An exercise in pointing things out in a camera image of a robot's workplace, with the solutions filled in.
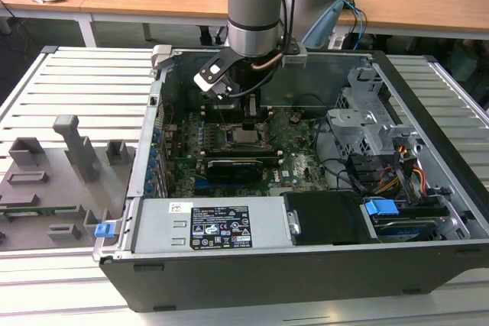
black plastic cover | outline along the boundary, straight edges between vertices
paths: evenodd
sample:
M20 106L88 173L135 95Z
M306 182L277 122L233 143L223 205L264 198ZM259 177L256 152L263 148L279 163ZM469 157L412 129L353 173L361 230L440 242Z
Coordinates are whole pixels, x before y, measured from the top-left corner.
M373 243L360 210L362 198L353 191L287 192L287 211L296 211L297 246Z

blue cable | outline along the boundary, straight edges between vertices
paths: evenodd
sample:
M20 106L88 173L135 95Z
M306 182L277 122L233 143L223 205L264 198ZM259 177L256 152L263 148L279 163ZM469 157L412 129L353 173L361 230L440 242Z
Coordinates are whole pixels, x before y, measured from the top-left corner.
M358 45L360 44L360 40L361 38L364 36L364 32L365 32L365 29L364 29L364 22L363 22L363 19L361 17L361 12L355 7L353 6L349 1L347 0L343 0L343 2L348 6L350 7L353 12L360 18L360 32L358 33L358 40L357 40L357 43L355 44L355 46L353 47L353 50L357 50L357 47Z

metal drive bracket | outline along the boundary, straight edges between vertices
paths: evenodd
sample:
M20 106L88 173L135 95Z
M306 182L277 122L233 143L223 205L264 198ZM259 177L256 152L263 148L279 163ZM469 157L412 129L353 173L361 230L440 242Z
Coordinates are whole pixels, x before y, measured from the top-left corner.
M393 137L409 137L410 135L418 134L414 127L409 125L383 126L379 131L382 149L393 149Z

gray plastic block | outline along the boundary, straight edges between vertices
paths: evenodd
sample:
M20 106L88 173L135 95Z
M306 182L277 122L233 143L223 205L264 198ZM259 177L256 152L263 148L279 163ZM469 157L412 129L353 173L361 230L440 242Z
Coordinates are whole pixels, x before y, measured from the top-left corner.
M111 166L115 164L127 164L129 161L128 148L123 140L109 140L105 153Z
M23 183L46 183L49 176L44 171L37 171L26 173L9 173L6 176L6 179L11 185L22 185Z
M92 236L92 238L95 238L95 228L97 227L98 223L99 221L97 221L97 218L95 218L93 211L88 210L85 216L85 221L83 221L83 227L85 228L86 232Z
M55 210L54 214L63 219L80 219L85 217L85 209L81 205L77 205L74 209Z
M89 156L89 158L93 162L93 160L97 156L95 154L95 150L93 149L92 142L90 141L89 137L82 137L82 140L83 140L83 146L85 147L86 154ZM66 154L66 157L68 158L70 164L72 164L72 165L75 164L75 162L73 161L73 158L71 157L70 151L65 150L64 153Z
M3 195L0 198L0 206L8 208L18 206L35 206L39 204L39 197L36 194Z
M18 166L13 162L8 169L0 183L0 196L23 198L27 194L35 194L39 201L36 205L22 205L21 211L18 206L2 208L0 203L0 230L8 238L0 246L0 250L92 247L95 239L86 234L83 227L86 212L91 210L99 220L104 217L121 217L135 149L127 147L127 164L111 166L105 147L94 148L96 158L93 166L97 171L97 180L88 184L83 182L78 169L70 165L65 149L49 148L44 150L44 154L35 154L37 166ZM7 181L11 174L40 171L49 176L46 183L12 185ZM52 241L47 235L48 227L51 224L66 223L75 224L81 237L78 240L72 238Z
M78 167L83 181L93 182L96 179L96 171L92 165L92 154L86 152L87 147L83 145L83 140L78 134L78 123L78 117L75 115L59 115L53 129L63 136L70 151L70 158Z
M74 223L52 224L49 226L47 235L51 240L79 240L82 234Z
M8 152L18 166L36 166L36 155L44 153L44 149L35 137L18 137Z

desk leg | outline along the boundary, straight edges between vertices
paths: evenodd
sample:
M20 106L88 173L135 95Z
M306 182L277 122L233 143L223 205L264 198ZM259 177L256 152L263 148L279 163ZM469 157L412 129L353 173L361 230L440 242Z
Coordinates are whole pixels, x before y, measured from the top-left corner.
M97 47L92 29L92 16L81 14L78 19L79 29L82 31L83 41L86 47Z
M143 23L143 33L144 33L144 39L146 41L153 40L153 38L151 37L151 29L149 23Z
M7 17L0 17L0 34L11 34L12 29L8 25Z

